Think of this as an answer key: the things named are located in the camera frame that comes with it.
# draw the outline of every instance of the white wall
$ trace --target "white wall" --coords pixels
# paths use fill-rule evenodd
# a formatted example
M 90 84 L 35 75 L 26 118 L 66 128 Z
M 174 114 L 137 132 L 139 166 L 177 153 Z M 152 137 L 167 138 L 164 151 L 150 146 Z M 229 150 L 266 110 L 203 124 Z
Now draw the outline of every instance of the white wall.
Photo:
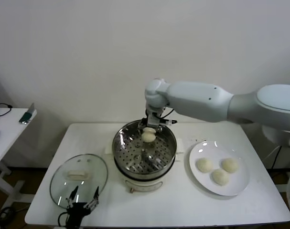
M 290 83 L 290 0 L 0 0 L 0 102 L 39 113 L 12 166 L 48 166 L 70 123 L 143 117 L 155 77 Z

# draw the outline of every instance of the table leg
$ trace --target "table leg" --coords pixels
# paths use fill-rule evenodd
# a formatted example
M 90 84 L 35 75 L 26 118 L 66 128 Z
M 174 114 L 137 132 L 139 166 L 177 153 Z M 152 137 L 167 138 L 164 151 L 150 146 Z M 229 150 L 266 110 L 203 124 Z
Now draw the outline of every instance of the table leg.
M 0 190 L 10 195 L 13 192 L 13 187 L 0 177 Z
M 1 173 L 4 173 L 4 175 L 11 174 L 11 170 L 9 170 L 8 167 L 3 162 L 0 162 L 0 171 L 1 171 Z
M 13 202 L 31 203 L 34 195 L 32 194 L 21 194 L 20 189 L 22 188 L 25 181 L 19 180 L 16 185 L 12 187 L 5 180 L 0 177 L 0 190 L 8 195 L 2 208 L 9 207 Z

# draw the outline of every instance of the wooden floor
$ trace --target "wooden floor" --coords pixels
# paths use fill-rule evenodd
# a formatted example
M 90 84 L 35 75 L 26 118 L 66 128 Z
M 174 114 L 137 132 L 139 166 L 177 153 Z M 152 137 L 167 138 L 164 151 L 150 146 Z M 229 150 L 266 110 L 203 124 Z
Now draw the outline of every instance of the wooden floor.
M 35 194 L 36 190 L 38 189 L 41 180 L 43 179 L 45 174 L 44 170 L 23 170 L 23 169 L 14 169 L 12 171 L 12 174 L 9 176 L 5 176 L 5 180 L 11 184 L 12 186 L 15 185 L 15 183 L 18 180 L 25 180 L 25 184 L 21 189 L 22 193 L 27 194 Z M 288 177 L 286 174 L 278 174 L 273 178 L 275 184 L 284 184 L 287 181 Z M 284 198 L 285 202 L 286 200 L 286 194 L 281 193 L 282 197 Z M 5 202 L 7 198 L 7 195 L 2 193 L 0 191 L 0 208 L 2 207 L 2 204 Z M 29 206 L 29 204 L 24 203 L 14 203 L 13 207 L 16 210 L 22 209 Z M 25 215 L 27 213 L 27 210 L 20 211 L 16 214 L 14 220 L 7 225 L 6 229 L 20 229 L 23 227 L 23 229 L 50 229 L 50 227 L 43 227 L 43 226 L 31 226 L 26 225 L 25 226 Z M 230 229 L 251 229 L 252 226 L 244 226 L 244 227 L 229 227 Z M 271 225 L 261 225 L 258 227 L 259 229 L 290 229 L 290 222 L 288 223 L 282 223 L 282 224 L 271 224 Z

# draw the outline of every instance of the black cable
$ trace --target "black cable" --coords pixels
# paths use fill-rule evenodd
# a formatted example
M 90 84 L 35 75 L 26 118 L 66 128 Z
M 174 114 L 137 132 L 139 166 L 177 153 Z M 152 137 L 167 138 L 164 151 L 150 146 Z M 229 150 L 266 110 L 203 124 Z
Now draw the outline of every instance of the black cable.
M 276 163 L 276 161 L 277 161 L 277 159 L 278 159 L 278 156 L 279 156 L 279 153 L 280 153 L 280 150 L 281 150 L 281 149 L 282 149 L 282 146 L 279 147 L 278 153 L 277 153 L 277 155 L 276 155 L 275 158 L 274 158 L 274 161 L 273 161 L 273 164 L 272 164 L 271 169 L 275 166 L 275 163 Z
M 165 116 L 161 117 L 161 118 L 166 118 L 167 116 L 169 116 L 172 112 L 174 112 L 174 109 L 172 109 L 168 114 L 166 114 Z
M 9 111 L 5 112 L 4 114 L 0 114 L 0 117 L 6 115 L 7 113 L 9 113 L 12 110 L 12 108 L 13 108 L 10 104 L 0 103 L 0 105 L 1 104 L 2 105 L 6 105 L 9 108 Z
M 61 218 L 61 216 L 64 215 L 64 214 L 68 214 L 68 213 L 65 211 L 65 212 L 62 212 L 62 213 L 58 216 L 58 226 L 59 226 L 59 227 L 62 227 L 62 226 L 61 226 L 61 223 L 60 223 L 60 218 Z
M 19 229 L 22 229 L 22 228 L 24 228 L 24 227 L 26 227 L 27 226 L 27 223 L 25 223 L 21 228 L 19 228 Z

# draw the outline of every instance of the cable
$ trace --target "cable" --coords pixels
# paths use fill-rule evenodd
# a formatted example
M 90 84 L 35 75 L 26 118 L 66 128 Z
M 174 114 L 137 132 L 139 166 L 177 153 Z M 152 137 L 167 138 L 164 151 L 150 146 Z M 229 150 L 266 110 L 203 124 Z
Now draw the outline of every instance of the cable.
M 168 114 L 166 114 L 165 116 L 161 117 L 161 118 L 166 118 L 167 116 L 169 116 L 172 112 L 174 112 L 174 109 L 172 109 Z
M 6 105 L 9 108 L 9 111 L 7 111 L 7 112 L 5 112 L 3 114 L 0 114 L 0 117 L 6 115 L 7 113 L 9 113 L 12 110 L 12 108 L 13 108 L 10 104 L 0 103 L 0 105 L 1 104 L 2 105 Z
M 275 158 L 274 158 L 274 162 L 273 162 L 271 168 L 273 168 L 273 167 L 275 166 L 275 163 L 276 163 L 276 161 L 277 161 L 277 159 L 278 159 L 278 156 L 279 156 L 279 153 L 280 153 L 280 150 L 281 150 L 281 149 L 282 149 L 282 146 L 279 147 L 278 153 L 277 153 L 277 155 L 276 155 Z
M 21 228 L 18 228 L 18 229 L 22 229 L 22 228 L 24 228 L 26 226 L 27 226 L 27 223 L 25 223 Z
M 263 160 L 262 160 L 262 162 L 264 162 L 268 157 L 270 157 L 273 153 L 274 153 L 274 151 L 276 150 L 276 149 L 278 149 L 280 146 L 277 146 L 277 147 L 275 147 Z
M 64 215 L 64 214 L 68 214 L 68 213 L 65 211 L 65 212 L 62 212 L 62 213 L 58 216 L 58 226 L 59 226 L 59 227 L 62 227 L 62 226 L 61 226 L 61 223 L 60 223 L 60 218 L 61 218 L 61 216 Z
M 15 212 L 20 212 L 20 211 L 25 211 L 25 210 L 28 210 L 28 209 L 29 209 L 29 207 L 30 207 L 30 205 L 28 205 L 28 206 L 25 206 L 24 208 L 18 209 L 18 210 L 16 210 Z

